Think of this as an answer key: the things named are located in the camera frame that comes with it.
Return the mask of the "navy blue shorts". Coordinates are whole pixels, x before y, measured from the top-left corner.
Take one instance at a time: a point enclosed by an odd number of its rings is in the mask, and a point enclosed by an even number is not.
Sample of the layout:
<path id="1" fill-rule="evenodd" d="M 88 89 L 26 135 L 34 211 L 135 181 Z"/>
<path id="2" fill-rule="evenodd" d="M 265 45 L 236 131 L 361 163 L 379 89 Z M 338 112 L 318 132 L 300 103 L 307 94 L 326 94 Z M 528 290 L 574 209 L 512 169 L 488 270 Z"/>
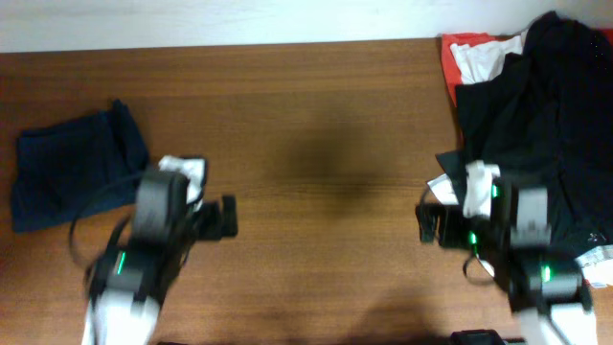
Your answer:
<path id="1" fill-rule="evenodd" d="M 12 230 L 27 233 L 70 221 L 102 187 L 142 172 L 148 148 L 125 103 L 16 139 Z"/>

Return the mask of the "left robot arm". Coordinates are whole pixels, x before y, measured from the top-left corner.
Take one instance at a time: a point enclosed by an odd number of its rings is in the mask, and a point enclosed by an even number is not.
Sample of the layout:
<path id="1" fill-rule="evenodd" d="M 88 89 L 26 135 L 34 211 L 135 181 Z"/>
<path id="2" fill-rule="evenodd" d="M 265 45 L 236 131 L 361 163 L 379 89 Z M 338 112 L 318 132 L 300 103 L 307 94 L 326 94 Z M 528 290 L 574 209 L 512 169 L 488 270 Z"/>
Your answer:
<path id="1" fill-rule="evenodd" d="M 181 172 L 148 169 L 133 178 L 139 183 L 134 215 L 115 226 L 85 270 L 84 344 L 149 343 L 192 247 L 238 234 L 233 195 L 189 200 L 189 178 Z"/>

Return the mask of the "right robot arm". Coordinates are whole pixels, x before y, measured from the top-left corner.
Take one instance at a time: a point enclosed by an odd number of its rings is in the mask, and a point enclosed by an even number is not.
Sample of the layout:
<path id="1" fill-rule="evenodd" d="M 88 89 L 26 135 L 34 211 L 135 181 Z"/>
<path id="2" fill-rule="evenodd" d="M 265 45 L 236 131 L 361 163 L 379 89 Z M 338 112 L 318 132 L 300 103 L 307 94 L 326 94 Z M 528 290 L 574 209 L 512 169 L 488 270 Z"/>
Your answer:
<path id="1" fill-rule="evenodd" d="M 497 177 L 486 195 L 488 218 L 468 218 L 456 206 L 425 198 L 415 208 L 420 241 L 466 251 L 464 268 L 473 262 L 489 266 L 490 277 L 470 282 L 505 292 L 520 328 L 516 337 L 494 330 L 459 331 L 449 337 L 450 343 L 597 343 L 597 318 L 584 274 L 573 255 L 551 244 L 547 189 L 521 188 Z"/>

